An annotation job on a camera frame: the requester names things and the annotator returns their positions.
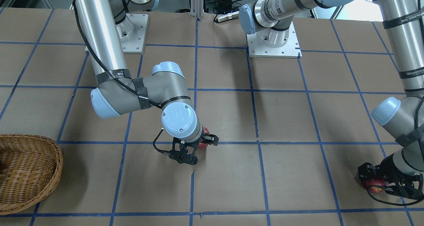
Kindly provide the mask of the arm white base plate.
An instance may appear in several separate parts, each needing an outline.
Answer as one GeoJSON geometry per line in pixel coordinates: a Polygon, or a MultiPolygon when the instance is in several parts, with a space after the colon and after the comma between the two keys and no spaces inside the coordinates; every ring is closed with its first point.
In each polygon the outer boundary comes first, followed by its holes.
{"type": "Polygon", "coordinates": [[[142,54],[147,21],[147,14],[125,14],[116,24],[109,10],[80,15],[81,28],[88,46],[100,59],[142,54]]]}
{"type": "Polygon", "coordinates": [[[270,28],[254,34],[246,34],[250,57],[300,58],[302,57],[293,22],[287,30],[270,28]]]}

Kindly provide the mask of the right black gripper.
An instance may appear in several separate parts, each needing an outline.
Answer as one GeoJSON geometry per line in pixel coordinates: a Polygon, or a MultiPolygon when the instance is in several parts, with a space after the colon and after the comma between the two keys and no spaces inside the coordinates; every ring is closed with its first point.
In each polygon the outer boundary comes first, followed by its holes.
{"type": "MultiPolygon", "coordinates": [[[[197,151],[197,146],[200,143],[200,139],[202,138],[202,136],[192,143],[187,143],[183,140],[174,137],[172,142],[172,150],[168,151],[168,157],[172,160],[176,160],[178,163],[196,165],[198,162],[198,158],[195,156],[195,153],[197,151]]],[[[219,143],[219,137],[216,135],[205,135],[204,138],[212,146],[217,146],[219,143]]]]}

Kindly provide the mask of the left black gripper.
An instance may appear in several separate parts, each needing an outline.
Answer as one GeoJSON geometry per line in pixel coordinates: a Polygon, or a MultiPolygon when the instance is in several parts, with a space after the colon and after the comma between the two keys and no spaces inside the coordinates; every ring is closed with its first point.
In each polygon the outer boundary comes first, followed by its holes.
{"type": "MultiPolygon", "coordinates": [[[[394,154],[386,157],[383,161],[373,166],[371,163],[363,163],[358,167],[359,180],[383,178],[388,183],[387,186],[378,186],[385,193],[393,196],[403,197],[412,200],[423,200],[423,174],[403,173],[394,164],[394,154]]],[[[368,195],[377,200],[373,193],[366,190],[368,195]]]]}

